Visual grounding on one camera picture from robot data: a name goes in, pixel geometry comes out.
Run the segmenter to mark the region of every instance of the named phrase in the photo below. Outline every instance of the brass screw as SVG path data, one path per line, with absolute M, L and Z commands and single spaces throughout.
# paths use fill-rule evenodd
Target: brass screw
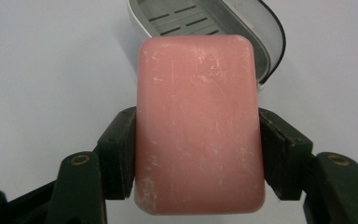
M 72 165 L 83 165 L 84 163 L 90 160 L 90 156 L 88 155 L 78 155 L 71 159 Z
M 347 166 L 351 164 L 347 159 L 341 156 L 329 155 L 327 158 L 337 165 Z

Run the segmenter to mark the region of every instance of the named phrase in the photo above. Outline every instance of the metal soap dish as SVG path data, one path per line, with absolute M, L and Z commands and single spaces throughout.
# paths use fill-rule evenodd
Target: metal soap dish
M 143 39 L 168 35 L 242 35 L 255 50 L 255 71 L 262 86 L 280 63 L 283 28 L 260 0 L 129 0 L 132 21 Z

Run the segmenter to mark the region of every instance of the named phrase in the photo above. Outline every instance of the white surface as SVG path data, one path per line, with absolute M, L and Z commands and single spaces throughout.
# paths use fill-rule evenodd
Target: white surface
M 266 1 L 287 35 L 281 66 L 259 94 L 308 136 L 314 152 L 358 161 L 358 1 Z M 0 189 L 12 200 L 56 178 L 63 158 L 92 150 L 135 105 L 141 42 L 126 0 L 0 1 Z M 109 223 L 305 223 L 302 202 L 268 187 L 255 214 L 151 217 L 108 202 Z

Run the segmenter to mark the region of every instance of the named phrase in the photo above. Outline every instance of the soap bar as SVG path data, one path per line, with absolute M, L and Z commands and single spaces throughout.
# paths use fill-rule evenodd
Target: soap bar
M 135 202 L 152 215 L 264 202 L 255 62 L 238 35 L 146 40 L 139 52 Z

